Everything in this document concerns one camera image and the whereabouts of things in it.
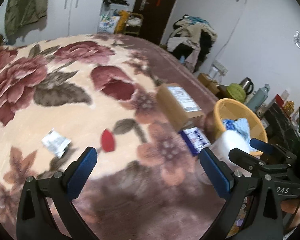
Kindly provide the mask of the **person's right hand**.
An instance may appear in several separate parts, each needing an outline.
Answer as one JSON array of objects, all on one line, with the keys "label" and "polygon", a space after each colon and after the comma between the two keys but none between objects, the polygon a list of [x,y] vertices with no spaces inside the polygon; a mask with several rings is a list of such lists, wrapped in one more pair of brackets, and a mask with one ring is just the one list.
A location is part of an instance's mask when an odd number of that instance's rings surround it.
[{"label": "person's right hand", "polygon": [[300,223],[300,200],[289,199],[281,202],[281,210],[294,215],[288,230],[294,229]]}]

